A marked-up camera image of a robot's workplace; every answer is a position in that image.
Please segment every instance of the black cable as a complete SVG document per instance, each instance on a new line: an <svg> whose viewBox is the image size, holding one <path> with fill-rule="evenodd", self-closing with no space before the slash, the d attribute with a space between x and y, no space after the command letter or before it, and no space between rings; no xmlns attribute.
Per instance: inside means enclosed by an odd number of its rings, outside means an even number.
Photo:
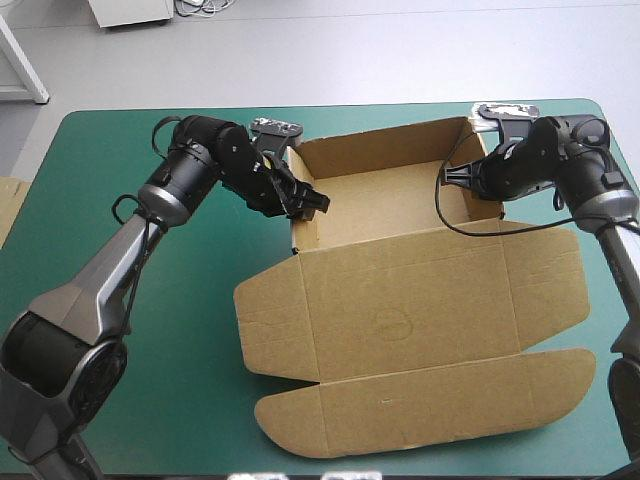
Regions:
<svg viewBox="0 0 640 480"><path fill-rule="evenodd" d="M145 219L145 224L144 224L144 232L142 234L142 242L140 243L140 251L138 252L138 256L136 257L136 260L133 263L134 273L133 273L133 279L131 281L131 290L129 291L129 299L127 300L127 306L124 311L124 319L122 321L122 327L120 328L120 332L118 333L119 338L122 338L124 335L126 335L127 330L129 328L129 319L131 317L131 310L133 309L133 302L136 298L136 293L138 291L138 283L140 282L142 267L144 266L146 261L146 256L149 253L148 251L149 229L151 228L151 223L157 223L157 221L155 221L154 218L152 217L151 212L149 212L147 207L145 207L145 205L140 201L138 197L136 197L135 195L126 193L124 195L120 195L116 199L116 201L113 202L113 205L111 206L111 213L113 214L114 218L120 225L123 225L124 221L118 215L117 210L118 210L118 206L120 205L120 202L122 202L122 200L125 200L125 199L133 200L134 202L136 202L136 204L138 205L138 208L135 210L134 213L141 214Z"/></svg>
<svg viewBox="0 0 640 480"><path fill-rule="evenodd" d="M558 220L556 222L545 223L543 225L533 225L531 227L517 228L517 229L514 229L514 230L505 230L505 231L502 231L502 232L469 232L467 230L463 230L461 228L458 228L455 225L452 225L444 217L444 214L442 213L442 209L440 207L440 182L442 181L442 178L444 176L444 170L445 170L447 164L451 161L451 159L453 158L455 153L458 151L458 149L462 146L462 144L467 139L469 139L470 137L472 137L474 135L475 135L475 132L470 132L470 133L468 133L467 135L465 135L464 137L462 137L461 139L459 139L456 142L456 144L453 146L453 148L451 149L451 151L447 155L447 158L445 158L444 161L442 162L442 164L440 165L440 169L438 170L438 176L436 177L436 186L435 186L435 192L434 192L436 212L438 214L438 217L440 218L440 221L448 229L453 230L456 233L460 233L462 235L466 235L468 237L502 237L502 236L505 236L505 235L517 235L517 234L520 234L520 233L536 232L538 230L545 230L547 228L558 227L560 225L565 225L567 223L572 223L572 222L578 222L578 221L581 221L581 220L600 220L600 221L604 221L605 224L599 229L599 231L601 231L605 227L609 227L611 225L620 225L621 227L624 227L627 230L630 230L630 231L635 232L638 235L640 235L640 228L638 228L638 227L636 227L634 225L631 225L629 223L630 221L636 221L635 219L628 219L628 220L624 220L624 221L616 221L616 220L614 220L613 218L611 218L610 216L607 216L607 215L580 215L580 216L576 216L576 217L568 217L568 218L565 218L563 220Z"/></svg>

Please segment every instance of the cardboard box flap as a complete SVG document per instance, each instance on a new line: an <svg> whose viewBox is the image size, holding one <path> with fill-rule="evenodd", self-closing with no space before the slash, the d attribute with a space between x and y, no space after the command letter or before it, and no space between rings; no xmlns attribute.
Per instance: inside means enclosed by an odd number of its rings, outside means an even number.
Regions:
<svg viewBox="0 0 640 480"><path fill-rule="evenodd" d="M0 177L0 248L11 231L31 183L17 178Z"/></svg>
<svg viewBox="0 0 640 480"><path fill-rule="evenodd" d="M311 250L234 298L249 370L321 382L516 354L589 312L578 244L562 228L438 228Z"/></svg>
<svg viewBox="0 0 640 480"><path fill-rule="evenodd" d="M320 180L442 161L468 124L464 117L446 118L308 140L295 150L304 159L313 178ZM473 144L474 141L469 140L465 148L471 148Z"/></svg>
<svg viewBox="0 0 640 480"><path fill-rule="evenodd" d="M576 407L594 372L583 349L518 354L272 395L255 415L306 457L407 449L547 425Z"/></svg>

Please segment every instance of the white cable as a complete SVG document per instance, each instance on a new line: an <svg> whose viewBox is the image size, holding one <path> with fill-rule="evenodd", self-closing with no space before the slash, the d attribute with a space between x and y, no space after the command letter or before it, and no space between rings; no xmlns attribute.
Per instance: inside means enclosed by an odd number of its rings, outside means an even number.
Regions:
<svg viewBox="0 0 640 480"><path fill-rule="evenodd" d="M11 5L17 5L22 3L23 1L24 0L9 0L8 2L0 3L0 8L9 7Z"/></svg>
<svg viewBox="0 0 640 480"><path fill-rule="evenodd" d="M187 7L188 3L186 3L184 0L180 0L182 8L179 9L179 13L186 16L211 18L216 13L226 10L236 2L236 0L222 0L222 4L218 5L216 1L220 2L221 0L204 0L202 2L202 5L199 7L189 5L191 8L195 8L194 10L189 10L189 8Z"/></svg>

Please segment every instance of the open cardboard box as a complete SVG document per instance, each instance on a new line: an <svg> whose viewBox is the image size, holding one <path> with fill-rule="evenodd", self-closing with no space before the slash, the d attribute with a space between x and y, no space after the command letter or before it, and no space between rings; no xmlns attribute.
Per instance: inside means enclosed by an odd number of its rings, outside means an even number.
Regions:
<svg viewBox="0 0 640 480"><path fill-rule="evenodd" d="M336 457L534 428L588 390L589 351L522 353L588 314L575 235L471 238L437 217L438 169L469 131L449 118L289 151L329 211L293 223L298 254L234 295L247 368L318 382L256 405L283 448ZM452 163L484 154L473 136ZM467 229L521 226L457 187L441 204Z"/></svg>

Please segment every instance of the gray floor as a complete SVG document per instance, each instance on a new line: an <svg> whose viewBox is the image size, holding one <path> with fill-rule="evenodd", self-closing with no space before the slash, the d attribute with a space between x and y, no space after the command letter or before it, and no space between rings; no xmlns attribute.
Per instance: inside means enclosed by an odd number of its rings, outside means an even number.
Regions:
<svg viewBox="0 0 640 480"><path fill-rule="evenodd" d="M572 97L600 103L640 172L640 2L238 0L114 32L86 0L0 13L52 95L0 104L0 175L33 178L75 110Z"/></svg>

